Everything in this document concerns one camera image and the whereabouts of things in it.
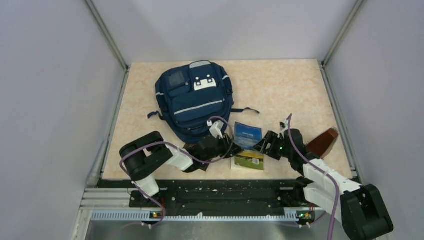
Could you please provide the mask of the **blue landscape cover book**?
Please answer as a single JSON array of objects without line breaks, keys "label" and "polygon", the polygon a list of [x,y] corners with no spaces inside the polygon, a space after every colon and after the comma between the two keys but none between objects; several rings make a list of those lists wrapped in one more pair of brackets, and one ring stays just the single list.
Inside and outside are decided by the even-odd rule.
[{"label": "blue landscape cover book", "polygon": [[254,146],[263,139],[260,127],[246,125],[240,122],[234,123],[235,144],[242,148],[231,158],[232,170],[263,171],[265,169],[264,155],[254,150]]}]

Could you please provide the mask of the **navy blue student backpack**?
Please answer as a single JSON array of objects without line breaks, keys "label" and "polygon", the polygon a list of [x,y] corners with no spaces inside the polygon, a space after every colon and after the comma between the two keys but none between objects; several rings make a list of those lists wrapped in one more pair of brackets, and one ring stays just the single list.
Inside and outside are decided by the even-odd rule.
[{"label": "navy blue student backpack", "polygon": [[166,121],[175,135],[186,144],[196,144],[210,134],[207,122],[218,116],[226,121],[233,108],[233,86],[226,70],[208,60],[195,61],[165,71],[155,83],[160,108],[148,114]]}]

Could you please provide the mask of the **black paperback book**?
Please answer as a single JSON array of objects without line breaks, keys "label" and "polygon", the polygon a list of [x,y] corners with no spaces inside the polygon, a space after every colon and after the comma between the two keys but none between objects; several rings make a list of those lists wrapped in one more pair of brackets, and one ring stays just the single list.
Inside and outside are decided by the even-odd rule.
[{"label": "black paperback book", "polygon": [[[184,150],[186,150],[190,155],[194,156],[196,159],[199,159],[203,162],[210,162],[210,159],[205,159],[205,156],[201,153],[201,147],[197,144],[188,144],[186,143],[183,147]],[[193,160],[193,164],[188,167],[186,170],[184,170],[184,173],[193,173],[195,171],[203,171],[206,172],[209,167],[209,164],[201,163],[197,160]]]}]

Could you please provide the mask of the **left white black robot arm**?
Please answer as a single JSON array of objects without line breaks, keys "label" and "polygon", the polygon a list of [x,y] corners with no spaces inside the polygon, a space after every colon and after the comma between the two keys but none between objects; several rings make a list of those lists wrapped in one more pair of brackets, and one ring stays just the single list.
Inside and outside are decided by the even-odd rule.
[{"label": "left white black robot arm", "polygon": [[217,137],[208,135],[198,143],[187,143],[179,148],[166,142],[160,132],[153,131],[119,150],[119,166],[142,191],[141,200],[154,207],[161,198],[154,172],[161,166],[169,165],[184,173],[206,171],[209,165],[220,159],[232,158],[242,151],[243,148],[226,133]]}]

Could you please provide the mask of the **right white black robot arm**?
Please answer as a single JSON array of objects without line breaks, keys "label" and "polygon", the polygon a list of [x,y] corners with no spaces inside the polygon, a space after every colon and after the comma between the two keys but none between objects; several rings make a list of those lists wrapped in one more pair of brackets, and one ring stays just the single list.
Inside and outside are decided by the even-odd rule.
[{"label": "right white black robot arm", "polygon": [[268,131],[253,149],[275,160],[288,159],[300,173],[293,192],[299,206],[314,204],[341,223],[351,240],[373,240],[394,230],[378,188],[346,178],[324,162],[339,136],[329,128],[309,143],[298,129]]}]

